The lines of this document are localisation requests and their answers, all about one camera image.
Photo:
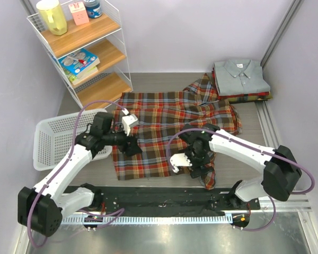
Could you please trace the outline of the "brown red plaid shirt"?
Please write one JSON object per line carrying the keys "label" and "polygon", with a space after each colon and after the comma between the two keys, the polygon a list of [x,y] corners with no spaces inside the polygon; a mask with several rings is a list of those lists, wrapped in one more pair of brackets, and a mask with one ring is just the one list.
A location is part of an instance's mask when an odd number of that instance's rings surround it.
{"label": "brown red plaid shirt", "polygon": [[185,124],[202,128],[216,125],[232,135],[242,133],[242,122],[228,100],[219,100],[213,79],[204,74],[184,90],[161,93],[124,93],[119,105],[137,116],[139,125],[132,129],[141,154],[127,157],[114,147],[112,159],[119,180],[168,177],[174,172],[166,158],[166,146],[172,154],[187,145],[179,138],[170,138]]}

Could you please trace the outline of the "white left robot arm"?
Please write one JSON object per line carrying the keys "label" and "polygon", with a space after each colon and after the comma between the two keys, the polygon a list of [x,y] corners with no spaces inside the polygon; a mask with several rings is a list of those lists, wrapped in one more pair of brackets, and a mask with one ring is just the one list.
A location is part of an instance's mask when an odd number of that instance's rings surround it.
{"label": "white left robot arm", "polygon": [[83,184],[74,192],[64,191],[74,177],[106,146],[116,146],[126,156],[142,152],[131,128],[138,118],[123,110],[119,129],[115,130],[113,114],[97,112],[86,130],[75,137],[69,152],[60,163],[33,188],[23,187],[17,196],[17,221],[45,237],[52,236],[62,219],[82,208],[97,211],[102,206],[101,190]]}

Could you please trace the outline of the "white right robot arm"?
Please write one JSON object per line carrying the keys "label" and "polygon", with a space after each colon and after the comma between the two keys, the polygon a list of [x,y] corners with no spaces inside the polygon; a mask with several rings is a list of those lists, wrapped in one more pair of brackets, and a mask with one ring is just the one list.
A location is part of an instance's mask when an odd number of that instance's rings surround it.
{"label": "white right robot arm", "polygon": [[277,149],[260,146],[237,138],[213,124],[205,124],[200,131],[192,125],[183,127],[179,138],[187,147],[170,157],[174,172],[179,167],[190,167],[192,178],[211,172],[210,154],[222,153],[241,161],[260,173],[250,180],[239,180],[223,197],[227,207],[240,209],[253,199],[271,196],[285,202],[293,192],[302,172],[295,158],[285,146]]}

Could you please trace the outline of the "white plastic basket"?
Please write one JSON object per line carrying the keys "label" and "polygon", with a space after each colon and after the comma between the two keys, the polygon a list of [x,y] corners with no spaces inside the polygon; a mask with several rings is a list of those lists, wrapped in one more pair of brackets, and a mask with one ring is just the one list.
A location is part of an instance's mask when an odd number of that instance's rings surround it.
{"label": "white plastic basket", "polygon": [[[98,108],[84,111],[77,124],[76,135],[86,131],[89,123],[97,112],[107,112]],[[40,121],[36,125],[33,144],[33,166],[37,171],[53,169],[69,152],[72,145],[73,130],[78,112],[61,115]],[[93,159],[107,158],[112,152],[111,146],[106,146]]]}

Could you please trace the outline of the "green book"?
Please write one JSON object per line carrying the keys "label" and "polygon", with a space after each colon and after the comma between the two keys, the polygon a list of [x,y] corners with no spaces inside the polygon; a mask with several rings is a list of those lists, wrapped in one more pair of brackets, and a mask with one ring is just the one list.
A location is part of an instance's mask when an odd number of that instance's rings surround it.
{"label": "green book", "polygon": [[98,68],[97,67],[93,67],[93,68],[83,72],[82,74],[74,75],[72,72],[70,72],[66,68],[62,67],[62,69],[63,69],[67,79],[70,81],[70,83],[73,86],[77,86],[77,85],[81,84],[86,79],[88,79],[89,77],[95,75],[98,72]]}

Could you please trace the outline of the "folded grey shirt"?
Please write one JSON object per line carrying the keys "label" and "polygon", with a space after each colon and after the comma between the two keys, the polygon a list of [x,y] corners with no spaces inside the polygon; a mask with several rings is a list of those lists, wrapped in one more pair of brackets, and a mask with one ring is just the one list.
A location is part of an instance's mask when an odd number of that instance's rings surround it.
{"label": "folded grey shirt", "polygon": [[221,96],[258,94],[270,92],[263,79],[259,61],[229,59],[214,63],[215,79]]}

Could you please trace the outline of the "blue book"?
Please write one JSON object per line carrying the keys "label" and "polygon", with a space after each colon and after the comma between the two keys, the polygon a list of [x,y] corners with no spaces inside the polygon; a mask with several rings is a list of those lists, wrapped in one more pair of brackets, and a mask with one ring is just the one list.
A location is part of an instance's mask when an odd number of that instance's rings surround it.
{"label": "blue book", "polygon": [[59,63],[62,67],[66,68],[74,75],[78,75],[96,67],[100,63],[100,60],[97,55],[82,48],[60,58]]}

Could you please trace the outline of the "blue white jar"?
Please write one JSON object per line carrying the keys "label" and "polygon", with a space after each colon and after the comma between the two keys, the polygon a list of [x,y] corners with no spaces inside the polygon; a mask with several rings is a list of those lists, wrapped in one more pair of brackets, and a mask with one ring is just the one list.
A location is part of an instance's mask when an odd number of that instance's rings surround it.
{"label": "blue white jar", "polygon": [[83,0],[83,3],[89,18],[95,19],[102,15],[102,8],[99,0]]}

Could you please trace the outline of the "pink box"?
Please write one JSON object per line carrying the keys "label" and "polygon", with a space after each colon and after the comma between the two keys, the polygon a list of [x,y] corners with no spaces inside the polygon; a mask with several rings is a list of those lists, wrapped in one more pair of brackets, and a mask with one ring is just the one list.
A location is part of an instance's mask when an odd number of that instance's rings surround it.
{"label": "pink box", "polygon": [[82,1],[69,4],[68,8],[77,26],[89,22],[89,17]]}

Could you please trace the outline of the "yellow pitcher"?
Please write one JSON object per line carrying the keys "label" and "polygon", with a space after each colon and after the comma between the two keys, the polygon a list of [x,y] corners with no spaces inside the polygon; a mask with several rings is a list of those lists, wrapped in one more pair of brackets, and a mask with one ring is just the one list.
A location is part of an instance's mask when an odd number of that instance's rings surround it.
{"label": "yellow pitcher", "polygon": [[67,21],[58,0],[38,1],[36,8],[53,35],[60,36],[67,32]]}

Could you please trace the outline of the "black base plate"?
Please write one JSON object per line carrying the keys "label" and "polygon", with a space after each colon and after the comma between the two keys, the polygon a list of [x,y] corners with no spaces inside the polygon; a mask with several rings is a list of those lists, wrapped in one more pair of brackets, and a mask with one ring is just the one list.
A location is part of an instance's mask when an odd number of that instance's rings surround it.
{"label": "black base plate", "polygon": [[133,217],[192,217],[218,216],[221,211],[252,211],[260,209],[258,199],[234,207],[227,200],[229,188],[183,187],[111,187],[99,186],[101,198],[96,205],[82,209],[112,213],[124,208],[123,216]]}

